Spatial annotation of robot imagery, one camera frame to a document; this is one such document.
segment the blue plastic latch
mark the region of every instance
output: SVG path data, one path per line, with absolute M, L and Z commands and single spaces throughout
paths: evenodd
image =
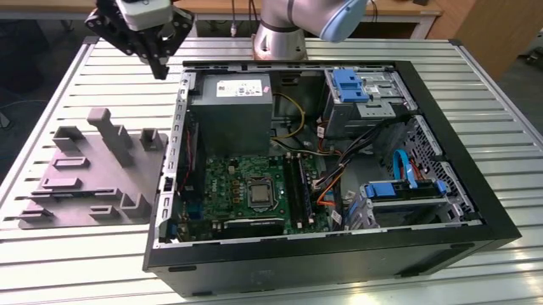
M 374 190 L 373 190 L 373 186 L 368 185 L 365 186 L 365 195 L 368 198 L 373 198 L 374 197 Z
M 170 224 L 169 225 L 169 234 L 175 235 L 177 234 L 177 225 Z
M 446 193 L 446 183 L 442 180 L 437 180 L 434 182 L 434 186 L 437 187 L 437 191 L 441 193 L 441 195 L 445 195 L 445 193 Z
M 354 71 L 352 69 L 334 69 L 332 74 L 340 101 L 346 103 L 366 102 L 369 96 L 364 90 L 362 80 Z
M 394 196 L 396 195 L 392 183 L 389 183 L 389 182 L 372 183 L 370 186 L 373 187 L 374 195 L 377 197 Z
M 357 201 L 353 202 L 353 205 L 350 206 L 350 208 L 348 209 L 348 213 L 346 213 L 346 217 L 350 216 L 356 210 L 357 207 Z

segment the wire bundle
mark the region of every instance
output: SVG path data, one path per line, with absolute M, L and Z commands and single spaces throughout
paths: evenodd
M 372 22 L 377 22 L 377 17 L 378 17 L 378 10 L 376 8 L 374 0 L 370 0 L 372 6 L 373 6 L 373 16 L 372 16 Z

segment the green circuit board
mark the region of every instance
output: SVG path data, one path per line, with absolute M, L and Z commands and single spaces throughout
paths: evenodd
M 317 175 L 314 159 L 308 156 L 301 163 L 308 179 Z M 249 186 L 265 181 L 270 184 L 273 207 L 256 211 L 249 207 Z M 281 218 L 285 220 L 284 234 L 328 231 L 325 213 L 314 214 L 314 224 L 297 229 L 289 221 L 289 206 L 282 177 L 282 156 L 241 156 L 208 158 L 205 172 L 204 220 L 244 218 Z

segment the black case frame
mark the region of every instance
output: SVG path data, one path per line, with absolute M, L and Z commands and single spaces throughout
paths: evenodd
M 222 292 L 246 292 L 297 285 L 336 284 L 382 277 L 426 275 L 438 271 L 473 252 L 496 249 L 520 238 L 518 230 L 506 215 L 500 201 L 476 167 L 410 62 L 309 60 L 304 62 L 183 62 L 182 65 L 185 72 L 197 72 L 201 69 L 208 71 L 210 69 L 213 72 L 224 73 L 226 72 L 225 66 L 232 64 L 240 65 L 241 70 L 246 70 L 248 65 L 253 66 L 254 64 L 257 64 L 258 67 L 282 64 L 294 69 L 314 67 L 317 65 L 321 67 L 333 67 L 337 65 L 392 65 L 402 79 L 410 97 L 417 103 L 418 114 L 424 117 L 442 150 L 442 161 L 450 164 L 466 195 L 476 207 L 473 217 L 478 218 L 477 214 L 480 215 L 482 225 L 416 231 L 394 231 L 392 229 L 388 230 L 386 233 L 372 234 L 329 233 L 325 238 L 298 240 L 277 238 L 276 240 L 266 240 L 258 243 L 222 245 L 214 243 L 197 245 L 195 247 L 151 248 L 151 241 L 154 239 L 154 213 L 157 209 L 154 206 L 153 216 L 150 217 L 151 223 L 145 247 L 142 270 L 154 272 L 177 293 L 182 295 L 201 295 Z M 360 270 L 354 274 L 345 274 L 345 276 L 341 276 L 341 272 L 345 271 L 338 268 L 336 273 L 330 271 L 330 273 L 333 273 L 332 275 L 328 274 L 325 278 L 317 279 L 314 274 L 318 272 L 318 266 L 314 266 L 314 270 L 309 270 L 306 266 L 296 267 L 290 265 L 284 269 L 289 270 L 286 280 L 285 277 L 280 275 L 280 273 L 284 272 L 284 266 L 280 267 L 278 265 L 282 263 L 292 264 L 292 260 L 285 260 L 284 258 L 297 257 L 306 261 L 308 258 L 312 257 L 310 259 L 314 259 L 316 264 L 318 264 L 320 256 L 330 258 L 333 254 L 345 253 L 356 253 L 356 255 L 350 255 L 342 259 L 373 261 L 373 257 L 378 256 L 378 259 L 382 261 L 388 260 L 388 263 L 392 259 L 394 266 L 390 270 L 381 268 L 381 272 L 368 271 L 370 270 L 370 267 L 368 267 L 366 271 Z M 229 288 L 220 288 L 216 287 L 216 285 L 210 285 L 209 288 L 198 286 L 195 290 L 193 288 L 185 290 L 174 283 L 177 277 L 182 277 L 182 282 L 185 282 L 190 277 L 190 273 L 195 272 L 200 266 L 206 265 L 208 268 L 209 266 L 218 266 L 218 264 L 225 264 L 226 262 L 236 262 L 240 267 L 241 265 L 238 264 L 242 264 L 242 262 L 250 262 L 252 266 L 262 266 L 265 271 L 269 271 L 269 274 L 273 275 L 270 278 L 265 277 L 264 280 L 260 280 L 260 283 L 254 283 L 254 272 L 258 271 L 241 271 L 244 274 L 240 275 L 238 284 L 226 285 Z M 360 261 L 349 261 L 348 263 L 353 266 L 361 264 Z M 216 271 L 228 272 L 226 269 L 220 270 L 220 268 L 217 268 Z M 232 281 L 233 278 L 229 274 L 220 274 L 220 277 L 225 282 Z

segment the aluminum table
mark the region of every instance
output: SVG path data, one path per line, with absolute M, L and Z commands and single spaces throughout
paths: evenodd
M 249 60 L 248 39 L 189 38 L 165 81 L 135 57 L 87 39 L 0 187 L 0 304 L 472 304 L 543 301 L 543 141 L 461 46 L 448 41 L 306 40 L 309 59 L 410 60 L 472 154 L 522 238 L 430 276 L 253 294 L 182 299 L 141 271 L 147 225 L 21 231 L 26 206 L 54 152 L 59 125 L 93 128 L 90 107 L 107 107 L 129 132 L 167 133 L 183 60 Z

